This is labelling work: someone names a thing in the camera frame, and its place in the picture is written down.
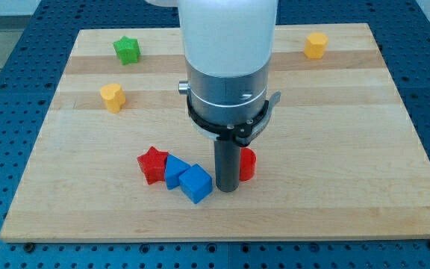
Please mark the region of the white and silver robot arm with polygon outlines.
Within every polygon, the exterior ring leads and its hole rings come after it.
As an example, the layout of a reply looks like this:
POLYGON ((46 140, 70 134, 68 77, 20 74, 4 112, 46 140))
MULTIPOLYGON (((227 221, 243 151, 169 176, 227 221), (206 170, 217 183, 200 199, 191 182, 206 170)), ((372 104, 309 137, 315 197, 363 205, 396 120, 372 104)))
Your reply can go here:
POLYGON ((176 7, 193 111, 216 125, 239 125, 262 109, 277 0, 147 0, 176 7))

